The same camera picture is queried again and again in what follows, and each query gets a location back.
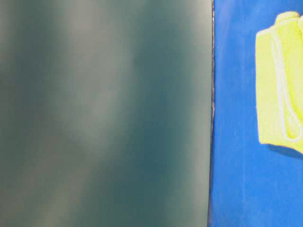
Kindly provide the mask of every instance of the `blue surface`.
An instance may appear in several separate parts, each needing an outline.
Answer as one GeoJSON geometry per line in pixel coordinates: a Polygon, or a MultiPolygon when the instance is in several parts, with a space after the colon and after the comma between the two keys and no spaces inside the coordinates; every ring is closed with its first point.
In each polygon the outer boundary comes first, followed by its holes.
{"type": "Polygon", "coordinates": [[[303,155],[258,142],[255,35],[300,0],[215,0],[211,227],[301,227],[303,155]]]}

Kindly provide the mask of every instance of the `white cord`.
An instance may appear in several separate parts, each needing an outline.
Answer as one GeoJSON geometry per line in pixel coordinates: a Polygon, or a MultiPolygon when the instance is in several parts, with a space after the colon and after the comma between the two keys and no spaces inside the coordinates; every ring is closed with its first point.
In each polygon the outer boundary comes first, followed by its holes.
{"type": "Polygon", "coordinates": [[[285,139],[291,142],[297,142],[299,141],[303,136],[303,128],[302,125],[296,116],[294,109],[292,107],[289,94],[287,92],[287,80],[286,80],[286,72],[285,72],[285,66],[284,66],[284,60],[282,55],[282,46],[280,43],[280,39],[274,29],[272,29],[272,36],[274,39],[274,42],[272,44],[272,54],[275,62],[276,67],[276,85],[277,85],[277,94],[278,94],[278,102],[279,102],[279,109],[280,109],[280,123],[282,127],[282,133],[285,139]],[[284,121],[284,111],[283,111],[283,100],[285,99],[286,107],[290,113],[290,115],[293,117],[294,121],[299,127],[299,135],[295,137],[294,139],[290,138],[287,135],[286,128],[285,128],[285,121],[284,121]]]}

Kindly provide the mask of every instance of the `blue background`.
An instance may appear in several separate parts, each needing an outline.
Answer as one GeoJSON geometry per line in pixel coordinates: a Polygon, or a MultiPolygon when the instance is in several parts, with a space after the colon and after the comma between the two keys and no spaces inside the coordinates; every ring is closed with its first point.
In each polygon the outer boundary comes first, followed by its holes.
{"type": "Polygon", "coordinates": [[[215,1],[211,227],[302,226],[303,155],[258,142],[255,35],[300,0],[215,1]]]}

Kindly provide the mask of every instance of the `blue fabric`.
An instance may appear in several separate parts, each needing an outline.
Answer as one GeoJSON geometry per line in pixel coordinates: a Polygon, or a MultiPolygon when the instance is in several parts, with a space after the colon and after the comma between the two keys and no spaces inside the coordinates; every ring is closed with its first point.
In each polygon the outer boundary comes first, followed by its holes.
{"type": "Polygon", "coordinates": [[[301,0],[215,0],[215,117],[211,227],[301,227],[303,155],[261,145],[255,36],[301,0]]]}

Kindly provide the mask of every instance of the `yellow cloth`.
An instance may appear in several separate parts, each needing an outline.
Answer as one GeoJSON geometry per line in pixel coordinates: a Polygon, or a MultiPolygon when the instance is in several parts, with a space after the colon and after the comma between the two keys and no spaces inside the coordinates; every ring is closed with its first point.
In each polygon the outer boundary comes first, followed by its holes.
{"type": "Polygon", "coordinates": [[[256,100],[260,143],[303,153],[303,16],[296,12],[257,33],[256,100]]]}

